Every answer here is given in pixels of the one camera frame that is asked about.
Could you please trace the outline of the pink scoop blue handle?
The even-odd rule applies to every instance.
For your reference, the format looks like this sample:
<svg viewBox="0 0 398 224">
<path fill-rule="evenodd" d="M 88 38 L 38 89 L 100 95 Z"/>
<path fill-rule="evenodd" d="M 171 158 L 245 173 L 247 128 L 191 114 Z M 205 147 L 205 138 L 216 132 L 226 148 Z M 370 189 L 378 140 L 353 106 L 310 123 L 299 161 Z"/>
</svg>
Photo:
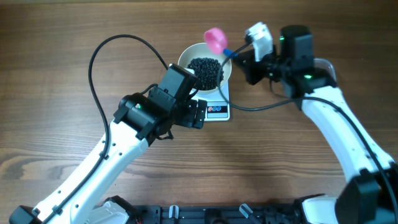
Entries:
<svg viewBox="0 0 398 224">
<path fill-rule="evenodd" d="M 214 27 L 207 30 L 204 33 L 204 41 L 209 50 L 216 55 L 224 54 L 230 58 L 237 57 L 237 54 L 228 49 L 228 38 L 220 28 Z"/>
</svg>

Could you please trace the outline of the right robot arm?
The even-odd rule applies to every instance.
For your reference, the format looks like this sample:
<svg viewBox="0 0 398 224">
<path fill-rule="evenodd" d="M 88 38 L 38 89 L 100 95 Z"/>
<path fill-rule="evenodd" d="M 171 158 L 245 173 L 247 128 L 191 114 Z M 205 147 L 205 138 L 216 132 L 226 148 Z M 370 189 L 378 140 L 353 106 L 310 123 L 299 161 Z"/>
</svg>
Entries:
<svg viewBox="0 0 398 224">
<path fill-rule="evenodd" d="M 319 128 L 345 175 L 339 196 L 298 199 L 295 222 L 396 223 L 397 163 L 350 110 L 333 65 L 314 56 L 308 27 L 283 27 L 275 46 L 267 26 L 259 22 L 246 30 L 245 41 L 234 59 L 247 82 L 281 82 L 287 102 L 295 103 Z"/>
</svg>

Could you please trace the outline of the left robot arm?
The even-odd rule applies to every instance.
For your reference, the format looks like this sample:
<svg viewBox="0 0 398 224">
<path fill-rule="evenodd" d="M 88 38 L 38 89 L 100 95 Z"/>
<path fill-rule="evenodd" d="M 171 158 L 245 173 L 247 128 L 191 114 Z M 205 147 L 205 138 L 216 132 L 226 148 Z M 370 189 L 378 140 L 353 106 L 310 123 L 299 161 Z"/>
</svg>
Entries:
<svg viewBox="0 0 398 224">
<path fill-rule="evenodd" d="M 173 125 L 201 129 L 206 102 L 194 100 L 195 72 L 171 64 L 161 82 L 126 95 L 104 136 L 68 179 L 35 207 L 18 206 L 9 223 L 84 223 L 120 173 Z"/>
</svg>

